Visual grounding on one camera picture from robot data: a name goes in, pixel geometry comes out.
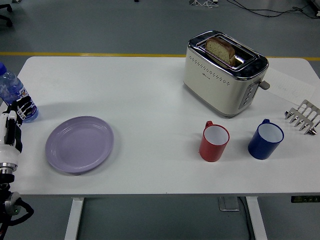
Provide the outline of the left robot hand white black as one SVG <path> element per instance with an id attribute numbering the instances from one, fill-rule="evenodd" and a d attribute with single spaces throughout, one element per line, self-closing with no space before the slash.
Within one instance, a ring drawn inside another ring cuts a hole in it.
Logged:
<path id="1" fill-rule="evenodd" d="M 25 96 L 14 100 L 0 114 L 0 167 L 15 171 L 18 157 L 22 152 L 21 126 L 27 114 L 32 111 L 31 97 Z"/>

